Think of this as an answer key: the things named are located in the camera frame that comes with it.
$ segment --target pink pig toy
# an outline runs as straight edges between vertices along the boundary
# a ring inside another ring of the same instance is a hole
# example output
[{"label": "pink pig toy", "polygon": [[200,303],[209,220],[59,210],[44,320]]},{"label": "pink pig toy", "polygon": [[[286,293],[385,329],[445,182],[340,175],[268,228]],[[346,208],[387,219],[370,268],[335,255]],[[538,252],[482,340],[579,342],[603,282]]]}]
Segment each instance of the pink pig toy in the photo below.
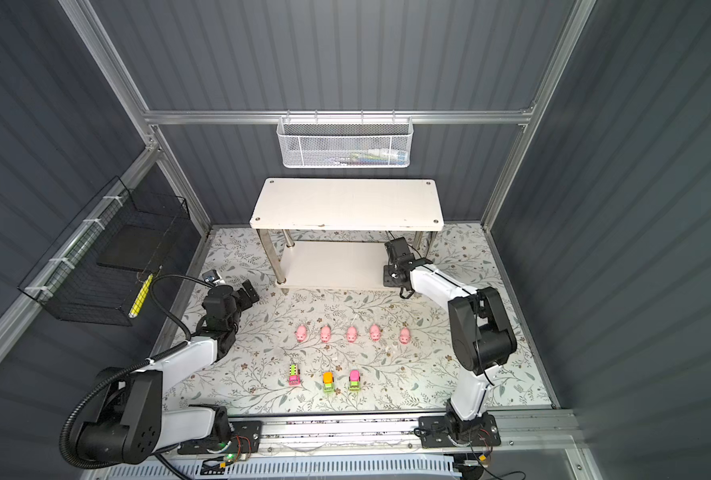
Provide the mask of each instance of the pink pig toy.
[{"label": "pink pig toy", "polygon": [[369,336],[375,342],[378,341],[379,337],[382,336],[382,332],[379,331],[379,327],[377,326],[376,323],[374,325],[372,325],[371,328],[369,329]]},{"label": "pink pig toy", "polygon": [[399,342],[403,343],[404,345],[407,345],[409,340],[411,340],[411,332],[408,331],[408,328],[401,329],[401,334],[399,335]]},{"label": "pink pig toy", "polygon": [[348,337],[348,342],[352,343],[355,341],[355,339],[358,338],[358,331],[355,329],[354,326],[351,326],[350,328],[348,328],[346,336]]},{"label": "pink pig toy", "polygon": [[297,342],[303,342],[307,340],[307,327],[300,325],[297,327]]},{"label": "pink pig toy", "polygon": [[328,343],[328,341],[331,340],[331,327],[328,325],[325,325],[321,329],[321,341],[323,343]]}]

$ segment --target white floral mat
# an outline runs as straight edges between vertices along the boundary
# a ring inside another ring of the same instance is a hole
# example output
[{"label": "white floral mat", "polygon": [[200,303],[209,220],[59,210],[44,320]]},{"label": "white floral mat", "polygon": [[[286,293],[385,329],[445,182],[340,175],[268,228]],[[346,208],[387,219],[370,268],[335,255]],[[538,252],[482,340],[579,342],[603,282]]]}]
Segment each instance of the white floral mat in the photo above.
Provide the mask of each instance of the white floral mat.
[{"label": "white floral mat", "polygon": [[[412,233],[405,235],[411,242]],[[299,240],[380,241],[385,232],[293,231]],[[273,233],[276,250],[284,247],[281,232]],[[493,286],[502,295],[518,338],[518,350],[500,370],[487,399],[489,407],[550,404],[534,365],[531,350],[504,291],[494,259],[478,224],[450,224],[441,231],[430,259],[442,270],[478,288]],[[228,413],[388,411],[442,408],[455,389],[460,366],[451,349],[446,312],[422,295],[402,300],[392,291],[291,290],[284,295],[254,230],[226,228],[213,239],[202,270],[216,269],[228,284],[252,281],[261,300],[246,310],[235,346],[215,365],[194,373],[164,396],[164,408],[190,403],[215,403]],[[191,329],[204,313],[206,289],[197,286],[184,321]],[[369,338],[369,327],[382,329],[381,339]],[[297,327],[306,325],[308,338],[297,342]],[[331,341],[320,330],[331,327]],[[345,331],[358,329],[349,343]],[[399,332],[411,331],[408,345]],[[288,368],[299,367],[302,384],[289,386]],[[350,370],[361,374],[360,392],[348,390]],[[334,373],[334,392],[324,393],[324,372]]]}]

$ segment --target white shelf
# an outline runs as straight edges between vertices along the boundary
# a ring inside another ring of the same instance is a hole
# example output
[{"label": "white shelf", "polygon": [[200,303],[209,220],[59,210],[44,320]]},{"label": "white shelf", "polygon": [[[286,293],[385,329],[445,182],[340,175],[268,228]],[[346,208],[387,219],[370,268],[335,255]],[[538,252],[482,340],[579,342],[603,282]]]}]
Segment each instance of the white shelf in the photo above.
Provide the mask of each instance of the white shelf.
[{"label": "white shelf", "polygon": [[283,288],[394,290],[382,285],[388,254],[383,244],[301,242],[283,250]]},{"label": "white shelf", "polygon": [[433,180],[268,178],[250,224],[268,230],[441,231],[444,218]]}]

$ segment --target lower shelf board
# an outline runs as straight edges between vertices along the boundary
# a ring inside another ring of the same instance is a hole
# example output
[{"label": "lower shelf board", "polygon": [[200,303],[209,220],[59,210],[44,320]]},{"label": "lower shelf board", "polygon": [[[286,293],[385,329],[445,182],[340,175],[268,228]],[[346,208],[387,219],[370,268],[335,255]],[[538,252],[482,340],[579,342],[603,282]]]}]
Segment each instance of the lower shelf board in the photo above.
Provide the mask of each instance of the lower shelf board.
[{"label": "lower shelf board", "polygon": [[281,287],[396,290],[382,284],[382,267],[387,263],[381,243],[298,241],[283,250],[286,282]]}]

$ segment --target black corrugated cable hose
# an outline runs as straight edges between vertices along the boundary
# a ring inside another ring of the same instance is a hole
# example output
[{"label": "black corrugated cable hose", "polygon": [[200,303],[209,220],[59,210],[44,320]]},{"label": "black corrugated cable hose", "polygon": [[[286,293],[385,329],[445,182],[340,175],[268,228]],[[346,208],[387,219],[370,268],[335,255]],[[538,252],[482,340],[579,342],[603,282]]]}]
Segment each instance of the black corrugated cable hose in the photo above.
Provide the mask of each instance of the black corrugated cable hose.
[{"label": "black corrugated cable hose", "polygon": [[[156,297],[155,290],[153,289],[153,286],[158,283],[159,280],[163,280],[164,278],[181,278],[184,280],[190,280],[195,283],[199,283],[201,285],[207,286],[208,288],[212,288],[213,285],[210,283],[207,283],[199,278],[195,278],[193,276],[188,276],[188,275],[181,275],[181,274],[166,274],[166,275],[161,275],[157,276],[152,280],[150,283],[150,292],[152,293],[152,302],[154,302],[160,310],[162,310],[164,313],[166,313],[166,316],[176,323],[176,325],[179,327],[180,330],[182,330],[185,333],[185,341],[176,344],[175,346],[171,347],[168,350],[165,350],[163,352],[160,352],[157,355],[154,355],[150,357],[153,361],[158,361],[161,360],[164,357],[167,357],[171,355],[174,352],[177,352],[184,348],[185,346],[188,345],[188,342],[190,341],[190,338],[192,335],[190,334],[190,330],[187,328],[187,326],[182,323],[182,321],[177,318],[176,315],[171,313],[163,304],[158,300]],[[82,399],[80,402],[78,402],[78,405],[75,406],[75,408],[72,410],[72,413],[67,417],[67,420],[65,420],[64,425],[62,425],[62,430],[60,431],[60,454],[62,454],[62,458],[65,459],[65,462],[71,464],[73,467],[77,468],[83,468],[84,470],[93,470],[96,468],[107,468],[107,467],[112,467],[115,465],[118,465],[117,462],[95,462],[93,460],[84,460],[78,455],[75,454],[70,449],[70,431],[72,430],[72,426],[75,425],[75,420],[78,418],[79,414],[83,410],[83,408],[86,406],[86,404],[95,396],[99,395],[99,393],[106,389],[109,385],[111,385],[113,382],[117,382],[118,380],[129,376],[131,373],[134,373],[136,370],[142,369],[150,364],[150,359],[145,359],[142,360],[141,362],[138,362],[134,365],[131,365],[123,370],[120,370],[118,373],[115,375],[102,380],[98,384],[94,386]]]}]

